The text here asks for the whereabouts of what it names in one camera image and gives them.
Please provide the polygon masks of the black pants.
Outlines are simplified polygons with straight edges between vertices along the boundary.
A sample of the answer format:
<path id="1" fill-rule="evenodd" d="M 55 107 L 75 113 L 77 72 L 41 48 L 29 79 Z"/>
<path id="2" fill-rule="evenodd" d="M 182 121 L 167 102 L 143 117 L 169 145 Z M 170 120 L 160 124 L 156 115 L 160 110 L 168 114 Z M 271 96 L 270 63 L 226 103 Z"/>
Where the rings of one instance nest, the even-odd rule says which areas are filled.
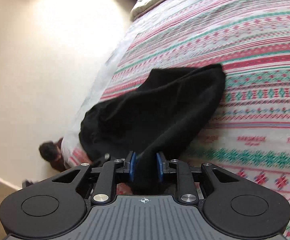
<path id="1" fill-rule="evenodd" d="M 90 160 L 136 153 L 134 194 L 161 194 L 158 153 L 179 158 L 213 116 L 225 89 L 220 64 L 153 69 L 136 90 L 94 105 L 79 132 Z"/>

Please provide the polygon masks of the dark brown object on floor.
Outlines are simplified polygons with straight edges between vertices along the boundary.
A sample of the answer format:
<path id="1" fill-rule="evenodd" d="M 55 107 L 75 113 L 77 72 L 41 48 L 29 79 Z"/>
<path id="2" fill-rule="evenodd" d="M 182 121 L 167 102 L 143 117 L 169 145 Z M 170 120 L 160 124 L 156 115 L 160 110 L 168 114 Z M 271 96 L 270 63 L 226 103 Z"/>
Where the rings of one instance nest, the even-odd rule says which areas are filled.
<path id="1" fill-rule="evenodd" d="M 47 141 L 38 148 L 40 156 L 50 164 L 51 168 L 59 172 L 67 170 L 66 162 L 61 153 L 62 140 L 63 138 L 60 138 L 57 142 Z"/>

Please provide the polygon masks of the striped patterned bed blanket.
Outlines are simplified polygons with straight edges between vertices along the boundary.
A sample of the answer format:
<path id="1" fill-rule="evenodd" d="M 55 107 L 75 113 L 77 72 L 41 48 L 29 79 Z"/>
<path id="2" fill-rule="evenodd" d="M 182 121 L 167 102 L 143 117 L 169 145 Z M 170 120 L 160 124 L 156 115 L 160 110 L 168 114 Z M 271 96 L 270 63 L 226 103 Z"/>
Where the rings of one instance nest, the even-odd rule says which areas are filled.
<path id="1" fill-rule="evenodd" d="M 166 0 L 138 18 L 65 134 L 66 158 L 83 162 L 80 124 L 97 102 L 136 89 L 153 68 L 215 63 L 225 92 L 185 159 L 212 161 L 290 203 L 290 0 Z"/>

